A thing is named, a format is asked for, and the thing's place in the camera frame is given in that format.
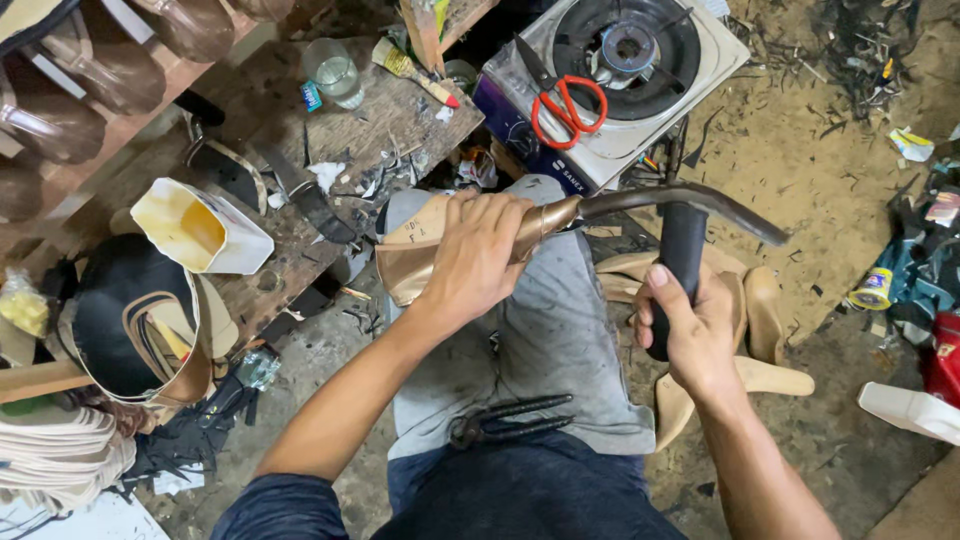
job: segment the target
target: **right hand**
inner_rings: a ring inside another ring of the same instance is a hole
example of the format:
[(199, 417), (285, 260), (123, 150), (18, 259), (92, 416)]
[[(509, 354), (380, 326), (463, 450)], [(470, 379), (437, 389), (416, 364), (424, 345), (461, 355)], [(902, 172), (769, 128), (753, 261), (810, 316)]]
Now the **right hand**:
[(466, 189), (451, 197), (433, 274), (411, 308), (424, 306), (437, 330), (449, 335), (510, 296), (525, 266), (510, 264), (510, 255), (523, 214), (533, 206), (512, 193)]
[(733, 363), (733, 296), (706, 265), (700, 266), (700, 286), (692, 307), (677, 278), (662, 264), (653, 264), (634, 297), (639, 315), (637, 344), (649, 349), (656, 301), (670, 320), (667, 354), (670, 375), (695, 402), (712, 405), (731, 393), (745, 394)]

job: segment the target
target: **gray pants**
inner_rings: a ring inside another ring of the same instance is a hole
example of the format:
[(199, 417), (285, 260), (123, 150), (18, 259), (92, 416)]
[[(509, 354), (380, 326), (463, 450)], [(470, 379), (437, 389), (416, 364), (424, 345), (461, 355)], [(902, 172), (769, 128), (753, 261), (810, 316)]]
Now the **gray pants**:
[[(557, 181), (542, 175), (527, 175), (507, 190), (538, 205), (564, 197)], [(394, 195), (387, 232), (410, 219), (430, 196), (420, 190)], [(402, 312), (389, 297), (385, 308), (388, 323)], [(576, 415), (563, 431), (600, 454), (654, 450), (653, 412), (627, 398), (615, 328), (581, 233), (547, 238), (514, 294), (493, 310), (500, 335), (496, 357), (488, 339), (493, 329), (485, 327), (484, 318), (477, 319), (427, 355), (397, 392), (397, 441), (389, 459), (442, 447), (450, 422), (473, 410), (556, 394), (574, 399), (507, 420)]]

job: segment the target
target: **scissors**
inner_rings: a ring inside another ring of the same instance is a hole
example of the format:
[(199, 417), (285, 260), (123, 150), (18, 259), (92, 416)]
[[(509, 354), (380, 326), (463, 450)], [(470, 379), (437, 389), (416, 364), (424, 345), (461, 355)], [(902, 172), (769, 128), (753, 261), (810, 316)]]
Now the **scissors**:
[[(569, 150), (573, 148), (577, 142), (580, 140), (580, 133), (591, 134), (600, 129), (600, 126), (607, 121), (607, 96), (604, 94), (603, 89), (590, 79), (585, 79), (583, 77), (575, 77), (573, 75), (564, 75), (562, 78), (554, 77), (550, 75), (550, 72), (546, 70), (546, 66), (543, 65), (543, 61), (537, 56), (537, 53), (534, 51), (526, 41), (523, 40), (520, 36), (514, 36), (514, 42), (516, 43), (516, 50), (520, 52), (520, 57), (523, 59), (523, 63), (527, 65), (527, 69), (530, 71), (530, 74), (533, 75), (534, 80), (537, 81), (537, 84), (542, 88), (542, 92), (537, 99), (534, 100), (534, 107), (530, 113), (530, 117), (533, 120), (534, 133), (537, 134), (537, 137), (543, 142), (543, 144), (554, 148), (557, 150)], [(583, 119), (580, 118), (580, 115), (577, 114), (577, 109), (573, 105), (573, 100), (570, 99), (570, 92), (567, 88), (567, 85), (582, 85), (593, 90), (593, 93), (596, 94), (597, 99), (600, 100), (600, 116), (597, 118), (597, 121), (592, 125), (584, 124)], [(550, 99), (550, 96), (547, 94), (551, 89), (556, 88), (561, 97), (564, 98), (564, 104), (566, 104), (566, 112), (557, 106), (556, 103)], [(555, 118), (560, 120), (570, 132), (571, 139), (567, 142), (557, 142), (551, 140), (543, 134), (543, 130), (540, 129), (540, 119), (538, 115), (540, 114), (540, 106), (544, 106), (549, 110)]]

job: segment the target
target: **concrete floor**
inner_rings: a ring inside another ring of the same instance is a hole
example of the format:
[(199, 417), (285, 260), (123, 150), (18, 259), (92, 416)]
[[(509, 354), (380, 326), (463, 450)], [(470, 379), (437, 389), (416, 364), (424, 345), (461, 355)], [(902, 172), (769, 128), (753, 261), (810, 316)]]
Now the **concrete floor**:
[[(382, 288), (368, 267), (353, 288), (379, 298)], [(137, 495), (171, 538), (208, 537), (220, 514), (250, 480), (271, 441), (300, 405), (337, 369), (371, 341), (344, 309), (376, 313), (377, 302), (343, 295), (324, 313), (305, 321), (279, 348), (283, 365), (273, 387), (261, 396), (256, 426), (242, 423), (218, 456), (218, 473), (207, 486), (176, 496)], [(623, 320), (626, 305), (610, 304)], [(807, 398), (753, 396), (756, 410), (786, 459), (824, 504), (844, 537), (862, 537), (949, 449), (947, 444), (898, 430), (861, 410), (855, 402), (869, 380), (918, 387), (916, 357), (899, 341), (881, 351), (883, 340), (865, 331), (869, 315), (834, 315), (802, 345), (788, 352), (791, 367), (810, 374), (816, 392)], [(665, 366), (642, 351), (621, 350), (635, 403), (651, 404), (653, 382)], [(334, 484), (351, 538), (369, 538), (391, 515), (387, 501), (386, 454), (395, 439), (388, 409), (367, 442)], [(715, 470), (699, 422), (647, 459), (654, 506), (694, 538), (727, 538)]]

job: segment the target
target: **dark blue shirt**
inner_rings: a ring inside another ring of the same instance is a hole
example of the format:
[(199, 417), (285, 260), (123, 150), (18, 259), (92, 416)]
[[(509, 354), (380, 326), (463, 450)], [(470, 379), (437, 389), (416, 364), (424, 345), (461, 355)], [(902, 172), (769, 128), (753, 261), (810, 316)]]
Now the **dark blue shirt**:
[[(650, 505), (643, 456), (598, 454), (560, 431), (391, 460), (394, 517), (375, 539), (684, 538)], [(347, 538), (330, 482), (255, 479), (211, 540)]]

